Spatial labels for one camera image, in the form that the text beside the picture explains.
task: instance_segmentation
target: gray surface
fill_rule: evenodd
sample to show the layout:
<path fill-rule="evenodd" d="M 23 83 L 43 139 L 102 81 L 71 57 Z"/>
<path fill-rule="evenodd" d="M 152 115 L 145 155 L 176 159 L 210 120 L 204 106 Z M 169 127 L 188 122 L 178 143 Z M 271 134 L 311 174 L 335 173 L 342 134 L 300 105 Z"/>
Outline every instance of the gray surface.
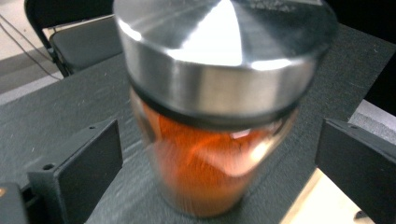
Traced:
<path fill-rule="evenodd" d="M 353 113 L 349 123 L 396 145 L 396 117 L 365 100 Z"/>
<path fill-rule="evenodd" d="M 341 26 L 296 124 L 227 215 L 191 219 L 159 197 L 131 116 L 123 55 L 0 107 L 0 181 L 26 184 L 26 169 L 91 123 L 120 123 L 124 165 L 88 223 L 277 223 L 314 170 L 323 117 L 348 120 L 395 50 Z"/>

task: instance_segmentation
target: dark background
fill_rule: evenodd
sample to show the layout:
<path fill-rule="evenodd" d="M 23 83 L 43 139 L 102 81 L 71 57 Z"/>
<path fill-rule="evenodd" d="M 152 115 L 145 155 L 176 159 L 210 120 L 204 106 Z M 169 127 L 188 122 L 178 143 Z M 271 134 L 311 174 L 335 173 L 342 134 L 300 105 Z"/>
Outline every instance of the dark background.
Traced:
<path fill-rule="evenodd" d="M 351 28 L 396 44 L 396 1 L 327 0 L 338 20 Z M 365 100 L 396 116 L 396 54 L 365 96 Z"/>

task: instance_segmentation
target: chair back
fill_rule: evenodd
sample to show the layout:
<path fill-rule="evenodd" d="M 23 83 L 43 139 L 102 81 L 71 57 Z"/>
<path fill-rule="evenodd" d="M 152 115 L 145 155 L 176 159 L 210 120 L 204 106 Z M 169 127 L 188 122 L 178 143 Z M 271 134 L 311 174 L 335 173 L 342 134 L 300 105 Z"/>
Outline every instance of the chair back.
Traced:
<path fill-rule="evenodd" d="M 51 49 L 43 29 L 111 15 L 113 0 L 25 0 L 24 7 L 41 42 Z"/>

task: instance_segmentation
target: gray floor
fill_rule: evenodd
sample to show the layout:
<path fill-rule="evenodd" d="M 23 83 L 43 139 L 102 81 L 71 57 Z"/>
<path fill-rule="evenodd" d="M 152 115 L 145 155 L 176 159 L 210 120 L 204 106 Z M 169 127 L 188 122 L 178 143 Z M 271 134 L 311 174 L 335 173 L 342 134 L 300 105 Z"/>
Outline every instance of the gray floor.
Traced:
<path fill-rule="evenodd" d="M 0 105 L 62 79 L 25 17 L 23 0 L 0 2 L 0 42 Z"/>

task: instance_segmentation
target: black plastic bracket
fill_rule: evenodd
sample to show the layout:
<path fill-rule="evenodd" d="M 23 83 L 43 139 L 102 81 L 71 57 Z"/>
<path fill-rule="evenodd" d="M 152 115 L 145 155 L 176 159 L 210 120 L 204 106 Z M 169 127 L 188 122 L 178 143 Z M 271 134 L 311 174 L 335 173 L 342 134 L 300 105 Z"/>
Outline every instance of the black plastic bracket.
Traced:
<path fill-rule="evenodd" d="M 28 172 L 30 185 L 0 184 L 0 223 L 84 223 L 121 167 L 117 121 L 87 127 Z"/>
<path fill-rule="evenodd" d="M 375 223 L 396 223 L 395 145 L 352 124 L 325 119 L 316 164 Z"/>

